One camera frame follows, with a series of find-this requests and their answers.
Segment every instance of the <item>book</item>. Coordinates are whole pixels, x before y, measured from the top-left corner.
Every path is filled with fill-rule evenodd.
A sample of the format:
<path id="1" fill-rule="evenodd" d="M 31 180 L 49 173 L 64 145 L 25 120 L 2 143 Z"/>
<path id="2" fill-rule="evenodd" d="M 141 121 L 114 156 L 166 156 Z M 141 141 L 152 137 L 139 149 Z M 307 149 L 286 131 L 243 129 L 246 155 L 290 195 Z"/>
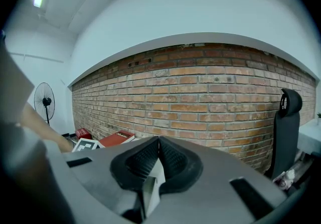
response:
<path id="1" fill-rule="evenodd" d="M 115 145 L 127 143 L 127 142 L 134 140 L 134 139 L 135 139 L 135 134 L 122 130 L 122 131 L 116 132 L 108 137 L 100 139 L 99 142 L 104 147 L 109 147 L 109 146 L 115 146 Z"/>

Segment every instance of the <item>red book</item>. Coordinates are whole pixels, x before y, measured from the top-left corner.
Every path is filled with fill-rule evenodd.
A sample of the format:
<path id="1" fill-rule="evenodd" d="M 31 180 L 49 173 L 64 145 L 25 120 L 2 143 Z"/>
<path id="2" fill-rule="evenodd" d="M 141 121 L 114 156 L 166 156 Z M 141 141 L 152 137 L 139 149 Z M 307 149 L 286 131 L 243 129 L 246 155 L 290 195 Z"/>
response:
<path id="1" fill-rule="evenodd" d="M 135 138 L 135 134 L 122 130 L 122 131 L 116 132 L 108 137 L 100 139 L 99 142 L 104 147 L 109 147 L 109 146 L 115 146 L 115 145 L 120 145 L 123 143 L 130 142 L 134 138 Z"/>
<path id="2" fill-rule="evenodd" d="M 76 130 L 76 136 L 78 139 L 81 139 L 81 138 L 91 139 L 91 134 L 84 128 Z"/>

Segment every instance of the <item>electric fan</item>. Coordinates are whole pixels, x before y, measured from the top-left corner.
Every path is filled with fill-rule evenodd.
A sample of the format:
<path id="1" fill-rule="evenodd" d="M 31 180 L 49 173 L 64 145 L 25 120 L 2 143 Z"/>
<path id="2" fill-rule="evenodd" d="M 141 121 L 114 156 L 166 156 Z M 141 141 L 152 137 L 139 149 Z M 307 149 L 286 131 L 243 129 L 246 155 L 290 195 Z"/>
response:
<path id="1" fill-rule="evenodd" d="M 55 112 L 55 98 L 51 87 L 47 83 L 38 85 L 35 91 L 34 104 L 36 112 L 48 122 Z"/>

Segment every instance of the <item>office chair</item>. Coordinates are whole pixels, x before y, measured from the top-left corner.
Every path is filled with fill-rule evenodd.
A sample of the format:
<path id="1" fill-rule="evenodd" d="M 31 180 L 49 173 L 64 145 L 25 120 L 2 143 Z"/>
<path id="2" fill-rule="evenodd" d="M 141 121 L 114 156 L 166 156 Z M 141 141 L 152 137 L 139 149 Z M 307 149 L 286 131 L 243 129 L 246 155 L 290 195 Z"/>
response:
<path id="1" fill-rule="evenodd" d="M 265 176 L 274 179 L 293 164 L 297 150 L 301 96 L 292 89 L 283 88 L 280 109 L 274 117 L 273 154 Z"/>

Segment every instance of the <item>desk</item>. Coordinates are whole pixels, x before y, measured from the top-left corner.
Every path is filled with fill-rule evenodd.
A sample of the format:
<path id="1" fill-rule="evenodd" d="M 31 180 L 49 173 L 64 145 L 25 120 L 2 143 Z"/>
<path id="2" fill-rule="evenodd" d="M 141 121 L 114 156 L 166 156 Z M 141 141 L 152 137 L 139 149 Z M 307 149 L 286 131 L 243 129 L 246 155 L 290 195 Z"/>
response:
<path id="1" fill-rule="evenodd" d="M 321 125 L 313 119 L 299 128 L 297 148 L 307 154 L 321 153 Z"/>

